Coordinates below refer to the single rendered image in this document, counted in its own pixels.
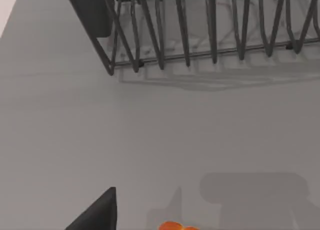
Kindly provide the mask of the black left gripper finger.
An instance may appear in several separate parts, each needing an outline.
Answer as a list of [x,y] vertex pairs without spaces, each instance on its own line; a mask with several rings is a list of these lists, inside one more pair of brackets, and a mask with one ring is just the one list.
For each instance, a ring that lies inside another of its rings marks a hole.
[[116,187],[107,189],[64,230],[117,230]]

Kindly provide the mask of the orange object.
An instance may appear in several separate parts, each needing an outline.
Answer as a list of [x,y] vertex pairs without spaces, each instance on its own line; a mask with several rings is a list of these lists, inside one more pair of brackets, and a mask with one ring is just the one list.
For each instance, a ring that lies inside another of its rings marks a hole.
[[194,226],[184,226],[176,221],[165,221],[163,222],[157,230],[200,230]]

